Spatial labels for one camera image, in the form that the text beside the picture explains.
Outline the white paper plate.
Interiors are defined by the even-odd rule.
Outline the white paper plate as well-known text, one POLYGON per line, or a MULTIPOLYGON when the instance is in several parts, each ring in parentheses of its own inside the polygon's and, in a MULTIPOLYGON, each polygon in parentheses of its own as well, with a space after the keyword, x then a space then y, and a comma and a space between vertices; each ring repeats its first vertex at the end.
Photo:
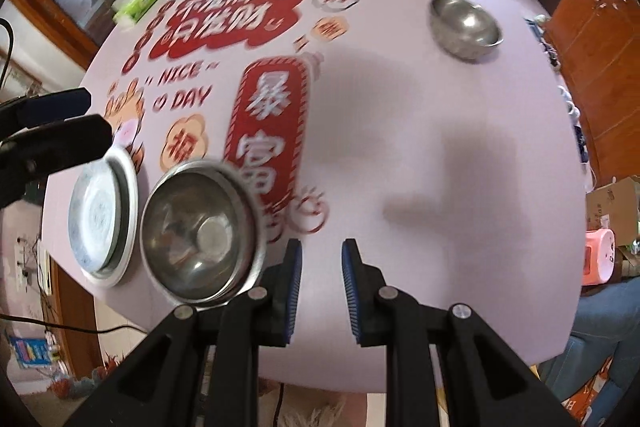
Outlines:
POLYGON ((88 281, 99 287, 111 288, 116 286, 125 275, 134 251, 138 223, 139 191, 134 164, 124 148, 119 145, 113 145, 101 159, 106 160, 113 168, 119 185, 122 209, 120 210, 117 243, 110 260, 99 271, 86 272, 79 267, 76 260, 75 262, 88 281))

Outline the large steel bowl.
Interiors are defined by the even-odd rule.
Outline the large steel bowl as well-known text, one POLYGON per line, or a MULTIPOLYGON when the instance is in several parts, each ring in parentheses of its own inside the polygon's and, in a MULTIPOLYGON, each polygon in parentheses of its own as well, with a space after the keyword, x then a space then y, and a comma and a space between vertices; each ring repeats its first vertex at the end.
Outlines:
POLYGON ((145 269, 167 296, 222 306, 259 280, 267 239, 262 208, 225 162, 188 160, 169 169, 140 222, 145 269))

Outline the small steel bowl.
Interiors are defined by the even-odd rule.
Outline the small steel bowl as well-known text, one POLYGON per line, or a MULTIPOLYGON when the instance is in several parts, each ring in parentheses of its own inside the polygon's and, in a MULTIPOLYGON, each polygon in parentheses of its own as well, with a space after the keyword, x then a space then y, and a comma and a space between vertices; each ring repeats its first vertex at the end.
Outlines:
POLYGON ((477 62, 503 42, 495 17, 469 0, 431 0, 428 23, 435 42, 465 62, 477 62))

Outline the blue patterned ceramic plate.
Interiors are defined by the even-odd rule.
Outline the blue patterned ceramic plate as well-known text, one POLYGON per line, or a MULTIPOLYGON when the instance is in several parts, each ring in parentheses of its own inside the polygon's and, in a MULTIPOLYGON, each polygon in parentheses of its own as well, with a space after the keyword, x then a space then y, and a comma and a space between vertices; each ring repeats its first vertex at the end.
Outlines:
POLYGON ((70 247, 81 269, 101 270, 117 243, 122 201, 115 171, 104 160, 82 168, 68 206, 70 247))

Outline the pink toy appliance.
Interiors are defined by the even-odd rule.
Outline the pink toy appliance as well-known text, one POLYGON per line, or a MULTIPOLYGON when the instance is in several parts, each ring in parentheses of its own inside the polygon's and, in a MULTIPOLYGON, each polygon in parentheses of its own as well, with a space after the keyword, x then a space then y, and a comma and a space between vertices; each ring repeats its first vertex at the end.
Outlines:
POLYGON ((615 236, 610 229, 586 233, 585 261, 582 285, 596 286, 608 283, 615 268, 615 236))

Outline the green tissue pack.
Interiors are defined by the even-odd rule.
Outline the green tissue pack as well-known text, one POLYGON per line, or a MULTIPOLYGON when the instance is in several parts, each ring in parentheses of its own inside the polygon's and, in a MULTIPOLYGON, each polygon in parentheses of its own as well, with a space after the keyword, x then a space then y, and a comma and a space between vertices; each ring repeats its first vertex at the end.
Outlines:
POLYGON ((151 9, 157 0, 115 0, 112 3, 116 26, 132 27, 151 9))

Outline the cardboard box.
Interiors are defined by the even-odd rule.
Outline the cardboard box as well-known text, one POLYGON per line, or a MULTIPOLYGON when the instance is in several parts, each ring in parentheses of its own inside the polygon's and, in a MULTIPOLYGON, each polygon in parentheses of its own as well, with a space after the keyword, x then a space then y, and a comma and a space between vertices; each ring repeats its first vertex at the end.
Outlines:
POLYGON ((596 188, 586 195, 587 229, 613 231, 616 244, 629 246, 639 238, 639 177, 596 188))

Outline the pink printed tablecloth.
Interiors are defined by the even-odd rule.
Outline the pink printed tablecloth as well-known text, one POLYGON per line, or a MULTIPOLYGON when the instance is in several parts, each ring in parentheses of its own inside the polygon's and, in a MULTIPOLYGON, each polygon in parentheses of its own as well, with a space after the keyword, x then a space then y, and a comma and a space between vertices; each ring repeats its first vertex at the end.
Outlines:
POLYGON ((383 350, 350 330, 345 239, 420 303, 470 306, 529 364, 565 348, 585 189, 554 74, 512 0, 469 0, 503 32, 477 62, 435 42, 430 1, 158 0, 87 70, 142 195, 180 160, 225 159, 276 206, 268 262, 302 242, 293 340, 262 349, 262 377, 383 389, 383 350))

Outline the wooden cabinet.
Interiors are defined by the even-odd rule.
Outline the wooden cabinet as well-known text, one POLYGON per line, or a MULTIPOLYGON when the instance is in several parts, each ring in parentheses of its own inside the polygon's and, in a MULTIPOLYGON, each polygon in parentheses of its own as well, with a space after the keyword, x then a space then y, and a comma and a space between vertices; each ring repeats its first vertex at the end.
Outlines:
POLYGON ((597 184, 639 172, 639 1, 560 0, 546 25, 597 184))

